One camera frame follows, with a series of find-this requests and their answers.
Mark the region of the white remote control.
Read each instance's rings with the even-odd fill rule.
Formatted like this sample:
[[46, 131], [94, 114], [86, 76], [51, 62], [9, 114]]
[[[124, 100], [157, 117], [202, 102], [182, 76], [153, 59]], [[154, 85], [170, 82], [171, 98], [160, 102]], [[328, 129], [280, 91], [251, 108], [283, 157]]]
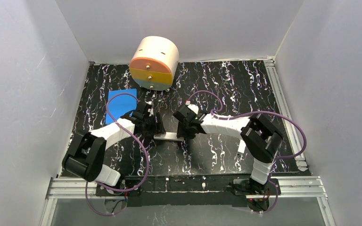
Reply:
[[163, 134], [156, 134], [154, 135], [155, 140], [164, 140], [164, 141], [175, 141], [175, 142], [181, 142], [184, 140], [183, 137], [177, 137], [177, 133], [175, 132], [166, 132]]

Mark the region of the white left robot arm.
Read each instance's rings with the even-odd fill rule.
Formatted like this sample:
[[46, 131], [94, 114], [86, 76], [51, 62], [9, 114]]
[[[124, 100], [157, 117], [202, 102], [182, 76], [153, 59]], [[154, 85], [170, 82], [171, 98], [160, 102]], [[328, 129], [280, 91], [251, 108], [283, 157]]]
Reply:
[[161, 114], [155, 113], [151, 104], [139, 102], [136, 109], [111, 124], [76, 132], [62, 160], [62, 168], [88, 182], [115, 186], [121, 174], [103, 163], [105, 151], [132, 136], [153, 137], [164, 132]]

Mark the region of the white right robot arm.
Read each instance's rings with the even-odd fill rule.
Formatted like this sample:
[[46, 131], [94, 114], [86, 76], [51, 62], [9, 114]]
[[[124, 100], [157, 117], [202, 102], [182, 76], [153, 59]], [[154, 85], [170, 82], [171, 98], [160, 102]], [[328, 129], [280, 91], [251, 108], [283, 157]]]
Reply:
[[173, 113], [178, 121], [177, 137], [194, 139], [197, 134], [222, 134], [242, 140], [254, 158], [249, 182], [264, 186], [283, 135], [263, 113], [251, 116], [222, 116], [184, 105]]

